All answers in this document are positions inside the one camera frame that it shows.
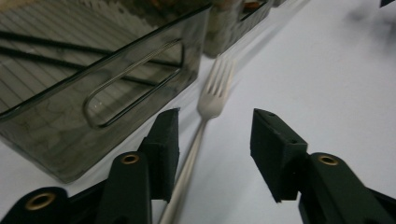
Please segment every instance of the white tabletop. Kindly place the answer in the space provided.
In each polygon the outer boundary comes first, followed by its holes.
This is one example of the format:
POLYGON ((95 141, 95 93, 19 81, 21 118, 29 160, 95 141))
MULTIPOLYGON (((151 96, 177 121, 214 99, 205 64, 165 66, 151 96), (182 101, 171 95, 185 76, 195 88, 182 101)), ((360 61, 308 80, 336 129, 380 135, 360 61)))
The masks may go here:
MULTIPOLYGON (((226 52, 237 60, 230 98, 206 126, 181 223, 302 223, 298 202, 276 204, 250 157, 253 108, 278 114, 308 152, 343 159, 369 188, 396 198, 396 3, 288 0, 226 52)), ((180 164, 213 63, 163 110, 180 107, 180 164)), ((0 143, 0 217, 24 194, 59 186, 74 195, 136 150, 155 117, 81 179, 62 185, 0 143)), ((154 223, 165 206, 153 201, 154 223)))

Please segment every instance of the silver fork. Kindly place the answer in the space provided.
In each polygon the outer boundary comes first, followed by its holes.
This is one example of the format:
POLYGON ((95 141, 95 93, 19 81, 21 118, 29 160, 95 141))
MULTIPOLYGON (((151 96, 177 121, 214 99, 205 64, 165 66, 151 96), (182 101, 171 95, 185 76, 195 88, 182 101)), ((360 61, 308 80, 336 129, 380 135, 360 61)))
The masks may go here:
POLYGON ((234 62, 219 56, 212 67, 206 84, 202 90, 198 112, 202 118, 201 124, 192 141, 187 159, 181 169, 180 176, 175 185, 172 199, 166 206, 160 220, 160 224, 177 223, 179 213, 183 207, 184 199, 188 190, 195 159, 198 154, 205 126, 210 119, 220 115, 231 85, 234 62))

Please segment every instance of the brass insert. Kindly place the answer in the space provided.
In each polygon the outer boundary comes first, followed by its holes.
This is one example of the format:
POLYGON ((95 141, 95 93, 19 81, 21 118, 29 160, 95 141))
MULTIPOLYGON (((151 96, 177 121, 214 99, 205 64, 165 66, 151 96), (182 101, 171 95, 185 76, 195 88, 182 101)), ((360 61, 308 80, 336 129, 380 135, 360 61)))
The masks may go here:
POLYGON ((56 195, 52 192, 44 192, 31 198, 25 205, 29 211, 35 211, 46 207, 55 200, 56 195))
POLYGON ((122 157, 121 162, 124 164, 132 164, 139 161, 139 156, 137 155, 126 155, 122 157))
POLYGON ((330 156, 319 156, 319 161, 327 164, 327 165, 338 165, 338 161, 330 156))

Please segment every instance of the fork handle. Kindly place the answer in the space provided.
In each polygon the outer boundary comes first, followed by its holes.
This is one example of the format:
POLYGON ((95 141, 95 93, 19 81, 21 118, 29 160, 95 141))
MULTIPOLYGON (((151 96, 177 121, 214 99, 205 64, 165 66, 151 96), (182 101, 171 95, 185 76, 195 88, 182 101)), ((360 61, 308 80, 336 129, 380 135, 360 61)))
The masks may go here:
POLYGON ((175 185, 171 201, 168 205, 166 205, 166 208, 163 211, 160 224, 177 223, 180 211, 183 208, 183 204, 186 198, 186 194, 191 180, 192 170, 195 164, 195 159, 198 155, 198 150, 201 145, 202 136, 206 124, 207 120, 203 119, 197 132, 195 133, 195 137, 191 144, 189 154, 183 164, 177 183, 175 185))

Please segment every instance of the transparent plastic container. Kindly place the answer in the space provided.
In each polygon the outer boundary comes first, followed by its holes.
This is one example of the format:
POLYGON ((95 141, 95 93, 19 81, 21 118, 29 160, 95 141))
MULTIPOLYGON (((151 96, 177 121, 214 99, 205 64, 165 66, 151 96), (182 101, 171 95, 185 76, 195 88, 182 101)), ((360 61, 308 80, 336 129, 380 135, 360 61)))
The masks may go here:
POLYGON ((82 176, 196 79, 210 6, 172 4, 2 2, 2 141, 64 183, 82 176))
POLYGON ((223 53, 260 21, 265 19, 274 0, 256 0, 257 7, 245 11, 247 0, 212 0, 204 52, 209 57, 223 53))

